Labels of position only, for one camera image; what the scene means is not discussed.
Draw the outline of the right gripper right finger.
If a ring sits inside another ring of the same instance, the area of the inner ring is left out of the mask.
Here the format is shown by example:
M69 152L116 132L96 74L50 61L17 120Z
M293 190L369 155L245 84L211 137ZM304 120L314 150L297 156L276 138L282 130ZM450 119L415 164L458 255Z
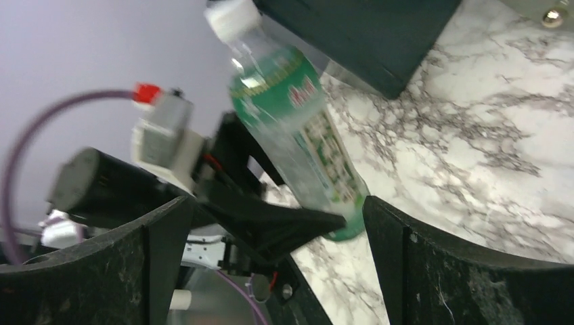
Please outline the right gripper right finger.
M573 266L495 251L370 196L363 218L391 324L572 324Z

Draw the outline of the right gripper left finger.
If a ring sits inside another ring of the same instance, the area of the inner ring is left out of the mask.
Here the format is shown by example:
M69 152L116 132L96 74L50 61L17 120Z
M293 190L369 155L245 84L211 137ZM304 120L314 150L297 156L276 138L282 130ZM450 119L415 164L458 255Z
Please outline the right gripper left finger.
M176 198L81 244L1 268L2 324L165 324L195 205Z

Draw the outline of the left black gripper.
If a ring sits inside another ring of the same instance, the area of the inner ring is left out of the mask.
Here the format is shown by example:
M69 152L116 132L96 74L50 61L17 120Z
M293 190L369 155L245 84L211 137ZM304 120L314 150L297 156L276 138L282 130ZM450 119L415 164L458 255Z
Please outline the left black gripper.
M271 276L286 255L347 222L341 215L265 202L266 185L248 168L250 158L277 173L236 113L226 112L192 173L201 212L192 228L219 225L226 231L228 247L217 264L223 270Z

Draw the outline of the green label clear bottle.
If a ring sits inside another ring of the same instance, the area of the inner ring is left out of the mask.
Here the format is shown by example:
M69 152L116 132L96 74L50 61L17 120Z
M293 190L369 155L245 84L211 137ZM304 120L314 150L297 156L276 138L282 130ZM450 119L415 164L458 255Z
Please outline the green label clear bottle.
M231 102L249 133L305 208L342 215L333 242L363 233L369 194L328 111L313 64L297 47L263 28L252 1L209 1L204 16L229 48Z

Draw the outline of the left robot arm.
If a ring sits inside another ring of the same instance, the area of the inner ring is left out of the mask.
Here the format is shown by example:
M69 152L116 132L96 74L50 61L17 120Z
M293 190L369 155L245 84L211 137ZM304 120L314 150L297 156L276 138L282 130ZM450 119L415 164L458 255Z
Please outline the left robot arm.
M275 183L282 184L282 178L233 112L225 113L216 134L200 138L186 157L191 162L183 171L192 186L183 190L144 169L85 148L62 167L47 200L75 222L113 229L178 196L190 196L200 210L192 229L218 224L225 234L189 235L182 263L240 276L271 275L292 251L346 225L341 215L269 204L267 185L252 174L248 160L261 161Z

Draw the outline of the dark green plastic bin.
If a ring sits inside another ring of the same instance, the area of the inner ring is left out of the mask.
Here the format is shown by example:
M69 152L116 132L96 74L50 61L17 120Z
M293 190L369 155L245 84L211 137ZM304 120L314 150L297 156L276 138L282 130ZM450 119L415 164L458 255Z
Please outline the dark green plastic bin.
M271 19L387 99L407 87L459 0L263 0Z

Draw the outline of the round pastel drawer cabinet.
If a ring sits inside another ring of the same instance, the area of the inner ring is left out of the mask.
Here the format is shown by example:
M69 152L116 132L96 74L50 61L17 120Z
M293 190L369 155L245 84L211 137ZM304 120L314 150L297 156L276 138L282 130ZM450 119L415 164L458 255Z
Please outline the round pastel drawer cabinet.
M573 0L501 0L522 17L547 29L573 32Z

